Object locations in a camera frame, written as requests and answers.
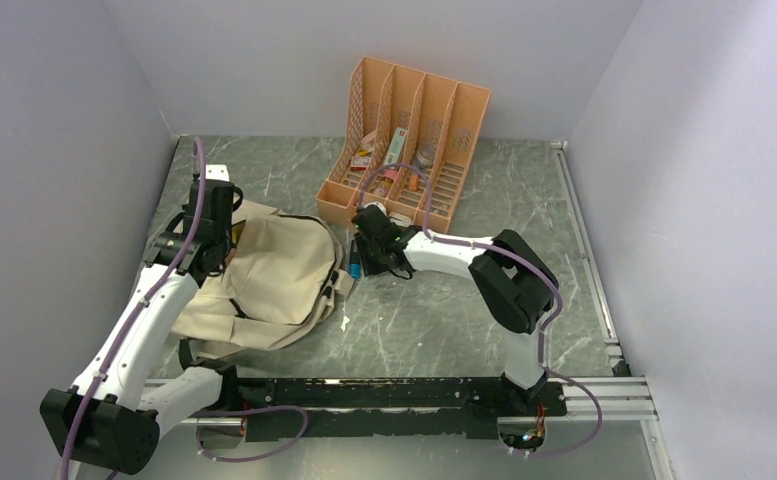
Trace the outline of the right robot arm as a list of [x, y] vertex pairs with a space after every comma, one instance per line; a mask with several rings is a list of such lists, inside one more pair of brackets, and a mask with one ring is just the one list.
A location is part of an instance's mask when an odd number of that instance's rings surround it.
[[367, 275], [388, 272], [411, 279], [431, 271], [472, 281], [504, 330], [506, 406], [526, 414], [540, 403], [548, 379], [543, 329], [561, 312], [562, 297], [555, 275], [518, 233], [434, 234], [419, 226], [400, 227], [376, 205], [358, 209], [352, 224]]

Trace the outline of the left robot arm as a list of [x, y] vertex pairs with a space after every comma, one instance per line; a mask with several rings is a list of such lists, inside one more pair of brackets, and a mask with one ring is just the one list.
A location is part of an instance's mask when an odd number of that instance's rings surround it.
[[195, 177], [188, 203], [144, 254], [136, 291], [95, 358], [68, 389], [46, 393], [39, 411], [61, 456], [59, 478], [74, 478], [73, 462], [136, 474], [182, 420], [239, 406], [236, 370], [217, 360], [188, 358], [179, 377], [144, 387], [177, 318], [204, 281], [222, 273], [242, 200], [227, 180]]

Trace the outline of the black blue highlighter marker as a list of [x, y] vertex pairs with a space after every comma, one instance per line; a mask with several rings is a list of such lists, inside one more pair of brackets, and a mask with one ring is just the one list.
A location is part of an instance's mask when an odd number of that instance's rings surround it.
[[348, 272], [354, 280], [358, 280], [362, 276], [362, 265], [360, 260], [359, 249], [357, 242], [353, 240], [350, 245], [348, 254]]

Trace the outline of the beige canvas backpack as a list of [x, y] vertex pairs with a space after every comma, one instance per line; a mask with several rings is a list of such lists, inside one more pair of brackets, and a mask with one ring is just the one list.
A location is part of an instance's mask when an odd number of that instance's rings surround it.
[[171, 329], [198, 341], [204, 357], [287, 347], [353, 287], [342, 244], [318, 217], [246, 201], [233, 214], [233, 232], [223, 274], [204, 282]]

